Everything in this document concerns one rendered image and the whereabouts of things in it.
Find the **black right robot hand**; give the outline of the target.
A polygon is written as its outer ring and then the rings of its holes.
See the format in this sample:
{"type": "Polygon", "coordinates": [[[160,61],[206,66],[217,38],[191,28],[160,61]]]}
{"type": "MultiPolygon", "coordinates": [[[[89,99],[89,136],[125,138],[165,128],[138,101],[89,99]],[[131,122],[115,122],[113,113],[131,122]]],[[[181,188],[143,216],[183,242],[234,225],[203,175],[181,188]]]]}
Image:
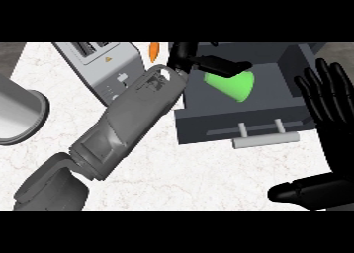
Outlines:
{"type": "Polygon", "coordinates": [[[354,211],[354,85],[342,65],[316,60],[317,73],[307,68],[295,78],[316,122],[330,172],[282,183],[268,191],[273,202],[311,211],[354,211]]]}

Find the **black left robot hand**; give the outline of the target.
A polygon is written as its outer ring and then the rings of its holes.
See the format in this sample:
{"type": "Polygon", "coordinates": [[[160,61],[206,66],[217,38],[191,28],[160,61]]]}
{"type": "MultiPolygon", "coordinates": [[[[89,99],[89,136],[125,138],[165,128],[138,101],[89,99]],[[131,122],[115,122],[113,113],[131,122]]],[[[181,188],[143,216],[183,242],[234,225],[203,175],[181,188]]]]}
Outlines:
{"type": "Polygon", "coordinates": [[[168,67],[183,77],[187,77],[191,68],[196,68],[206,73],[231,78],[254,67],[249,61],[233,62],[214,55],[197,56],[197,46],[197,42],[175,42],[171,48],[168,67]]]}

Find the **dark grey open drawer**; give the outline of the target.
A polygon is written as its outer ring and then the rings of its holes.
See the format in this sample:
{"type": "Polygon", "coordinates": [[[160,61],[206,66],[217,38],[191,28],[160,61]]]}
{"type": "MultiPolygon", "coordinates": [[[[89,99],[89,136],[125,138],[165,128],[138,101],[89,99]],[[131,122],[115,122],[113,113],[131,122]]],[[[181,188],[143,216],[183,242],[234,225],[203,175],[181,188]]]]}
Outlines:
{"type": "Polygon", "coordinates": [[[178,118],[252,112],[304,105],[295,77],[314,68],[314,56],[325,42],[223,42],[214,47],[199,44],[197,55],[215,55],[234,62],[251,61],[255,86],[249,98],[239,103],[203,82],[203,72],[193,70],[184,90],[184,108],[178,118]]]}

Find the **dark grey drawer front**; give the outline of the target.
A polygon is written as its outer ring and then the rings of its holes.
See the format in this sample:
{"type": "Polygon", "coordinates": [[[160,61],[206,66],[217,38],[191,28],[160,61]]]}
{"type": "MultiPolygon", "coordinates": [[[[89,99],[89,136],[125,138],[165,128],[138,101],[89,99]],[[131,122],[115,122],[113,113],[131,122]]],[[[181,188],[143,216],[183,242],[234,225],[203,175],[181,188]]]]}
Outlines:
{"type": "Polygon", "coordinates": [[[239,124],[246,126],[248,134],[258,136],[277,133],[276,119],[286,131],[314,129],[314,120],[305,106],[268,109],[251,112],[220,113],[191,116],[187,109],[175,111],[177,139],[180,144],[231,139],[240,136],[239,124]]]}

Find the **orange carrot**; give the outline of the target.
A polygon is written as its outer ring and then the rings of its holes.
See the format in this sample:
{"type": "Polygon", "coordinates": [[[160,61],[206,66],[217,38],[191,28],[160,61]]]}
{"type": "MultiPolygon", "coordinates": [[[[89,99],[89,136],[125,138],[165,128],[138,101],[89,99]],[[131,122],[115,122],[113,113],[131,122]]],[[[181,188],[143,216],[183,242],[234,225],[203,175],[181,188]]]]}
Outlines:
{"type": "Polygon", "coordinates": [[[159,42],[152,42],[150,44],[150,59],[152,62],[155,63],[160,54],[160,43],[159,42]]]}

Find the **grey toaster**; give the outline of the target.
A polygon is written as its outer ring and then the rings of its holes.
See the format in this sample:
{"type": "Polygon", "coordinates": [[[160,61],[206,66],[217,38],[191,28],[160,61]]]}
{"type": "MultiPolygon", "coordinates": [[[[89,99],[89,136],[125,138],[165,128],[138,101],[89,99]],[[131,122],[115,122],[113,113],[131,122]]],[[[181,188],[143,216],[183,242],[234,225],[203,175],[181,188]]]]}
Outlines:
{"type": "Polygon", "coordinates": [[[129,42],[55,42],[81,81],[104,106],[146,73],[141,53],[129,42]]]}

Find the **grey cylindrical pot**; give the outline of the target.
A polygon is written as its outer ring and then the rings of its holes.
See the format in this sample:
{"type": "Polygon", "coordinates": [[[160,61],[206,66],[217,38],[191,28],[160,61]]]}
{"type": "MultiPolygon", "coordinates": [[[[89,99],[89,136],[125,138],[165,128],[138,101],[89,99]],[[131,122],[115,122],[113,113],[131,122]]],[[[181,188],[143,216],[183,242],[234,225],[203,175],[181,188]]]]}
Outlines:
{"type": "Polygon", "coordinates": [[[0,74],[0,145],[26,141],[41,130],[50,113],[48,97],[0,74]]]}

